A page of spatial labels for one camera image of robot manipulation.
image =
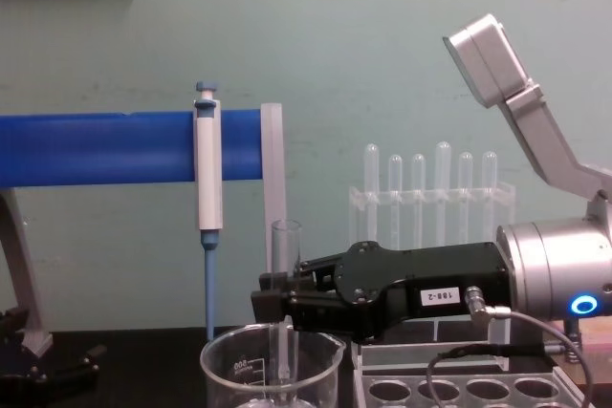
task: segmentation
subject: blue led ring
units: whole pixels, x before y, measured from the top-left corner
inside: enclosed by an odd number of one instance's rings
[[[597,307],[597,300],[591,295],[581,295],[572,302],[570,309],[574,314],[583,315],[593,312]]]

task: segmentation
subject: glass cylinder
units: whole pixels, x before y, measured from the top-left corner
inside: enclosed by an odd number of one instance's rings
[[[272,272],[295,273],[299,266],[302,227],[295,220],[277,220],[272,223]]]
[[[274,285],[274,279],[278,279],[276,274],[287,273],[291,278],[299,269],[300,238],[301,225],[295,220],[277,220],[272,223],[272,289],[281,287]],[[270,326],[269,367],[274,384],[295,382],[298,340],[297,332],[293,333],[290,316]]]
[[[223,333],[202,350],[208,408],[335,408],[338,366],[345,345],[324,333],[297,333],[298,362],[290,384],[274,384],[270,367],[270,328],[257,324]]]

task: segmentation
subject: cable connector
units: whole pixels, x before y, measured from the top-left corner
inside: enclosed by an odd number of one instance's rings
[[[471,320],[479,326],[487,326],[492,319],[508,319],[511,310],[505,306],[487,306],[482,290],[476,286],[466,289],[465,301],[470,310]]]

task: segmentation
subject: pipette stand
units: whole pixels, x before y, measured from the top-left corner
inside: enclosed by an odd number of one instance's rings
[[[266,103],[259,110],[228,110],[224,120],[223,179],[263,180],[262,230],[269,233],[272,222],[287,218],[282,106]],[[139,156],[152,161],[133,161]],[[100,158],[105,159],[104,167]],[[52,336],[43,321],[15,188],[193,180],[191,112],[0,117],[0,244],[17,305],[30,312],[23,345],[41,356],[51,347]],[[266,254],[271,270],[268,234]]]
[[[0,244],[11,272],[17,306],[29,312],[22,344],[40,357],[52,346],[53,338],[44,326],[24,221],[12,188],[0,189]]]

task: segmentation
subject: glass beaker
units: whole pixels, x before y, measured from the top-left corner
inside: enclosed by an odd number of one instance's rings
[[[205,346],[200,364],[207,376],[208,408],[338,406],[338,365],[344,343],[328,334],[295,333],[289,328],[290,346],[294,339],[298,341],[296,375],[291,375],[289,384],[274,385],[270,328],[275,326],[248,325],[223,333]]]

